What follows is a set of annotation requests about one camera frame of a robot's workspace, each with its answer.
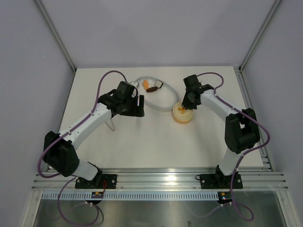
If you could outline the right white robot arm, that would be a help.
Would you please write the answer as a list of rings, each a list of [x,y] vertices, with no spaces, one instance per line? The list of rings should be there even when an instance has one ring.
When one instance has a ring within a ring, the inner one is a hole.
[[[182,107],[194,110],[203,105],[213,111],[225,123],[224,141],[227,150],[221,163],[216,167],[214,179],[219,187],[226,187],[232,181],[244,152],[254,148],[260,141],[253,109],[239,109],[220,98],[211,88],[186,89]]]

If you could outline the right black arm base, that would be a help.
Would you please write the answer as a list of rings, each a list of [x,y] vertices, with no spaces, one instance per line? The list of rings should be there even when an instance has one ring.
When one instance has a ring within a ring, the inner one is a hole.
[[[217,176],[216,174],[199,174],[195,179],[200,182],[201,189],[243,189],[241,175],[236,173],[232,180],[232,175]]]

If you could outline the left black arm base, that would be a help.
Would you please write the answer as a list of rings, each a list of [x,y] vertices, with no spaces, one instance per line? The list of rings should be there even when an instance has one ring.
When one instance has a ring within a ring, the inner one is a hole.
[[[97,175],[92,181],[80,177],[76,180],[76,189],[115,189],[117,184],[116,174]]]

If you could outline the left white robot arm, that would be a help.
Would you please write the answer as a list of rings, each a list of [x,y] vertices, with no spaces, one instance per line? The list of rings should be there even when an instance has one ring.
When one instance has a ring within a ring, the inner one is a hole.
[[[101,95],[94,107],[72,126],[60,133],[48,132],[37,164],[41,177],[45,175],[40,165],[45,162],[64,177],[81,177],[91,188],[98,188],[102,184],[102,171],[94,164],[80,160],[77,149],[100,125],[116,115],[144,117],[144,96]]]

